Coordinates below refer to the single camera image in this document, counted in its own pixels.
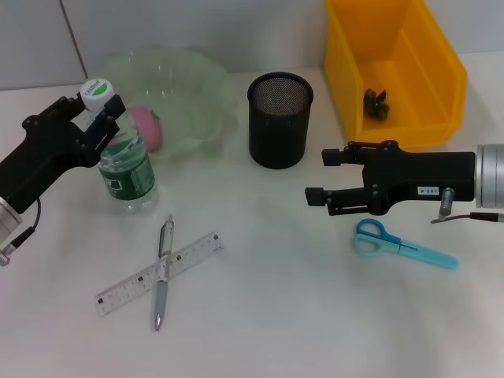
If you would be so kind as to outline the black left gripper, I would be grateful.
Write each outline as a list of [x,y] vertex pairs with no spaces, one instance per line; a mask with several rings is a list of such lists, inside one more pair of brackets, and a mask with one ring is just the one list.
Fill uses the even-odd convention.
[[85,110],[80,97],[61,97],[36,117],[23,123],[21,144],[1,161],[1,197],[17,213],[24,213],[63,173],[98,164],[101,153],[120,128],[125,112],[118,94],[81,130],[72,120]]

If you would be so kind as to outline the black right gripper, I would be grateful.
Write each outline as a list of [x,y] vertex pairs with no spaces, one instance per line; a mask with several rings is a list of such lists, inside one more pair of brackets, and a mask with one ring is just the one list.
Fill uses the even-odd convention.
[[454,200],[475,198],[473,152],[411,153],[393,141],[350,141],[342,149],[324,149],[324,166],[364,165],[364,187],[325,190],[307,187],[309,206],[326,207],[330,216],[371,213],[381,216],[403,201],[440,201],[450,188]]

